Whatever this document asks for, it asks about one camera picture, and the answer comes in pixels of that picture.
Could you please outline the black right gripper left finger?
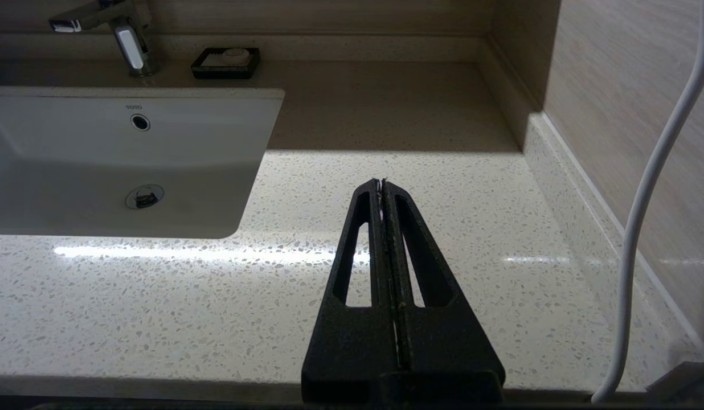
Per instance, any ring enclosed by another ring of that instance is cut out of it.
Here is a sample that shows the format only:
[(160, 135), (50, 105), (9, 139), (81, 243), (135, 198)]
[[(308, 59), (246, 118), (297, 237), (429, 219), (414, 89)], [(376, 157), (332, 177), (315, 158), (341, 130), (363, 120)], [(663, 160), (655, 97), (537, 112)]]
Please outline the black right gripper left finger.
[[(382, 182), (354, 191), (302, 365), (304, 395), (377, 395), (380, 377), (396, 371), (396, 333)], [(371, 304), (347, 306), (355, 246), (367, 226)]]

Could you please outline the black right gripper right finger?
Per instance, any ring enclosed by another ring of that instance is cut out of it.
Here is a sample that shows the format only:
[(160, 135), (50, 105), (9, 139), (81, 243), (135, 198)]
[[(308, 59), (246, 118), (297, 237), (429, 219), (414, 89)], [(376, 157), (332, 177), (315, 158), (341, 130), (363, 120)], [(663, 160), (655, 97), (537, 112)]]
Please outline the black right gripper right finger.
[(404, 395), (500, 395), (505, 369), (411, 195), (382, 183)]

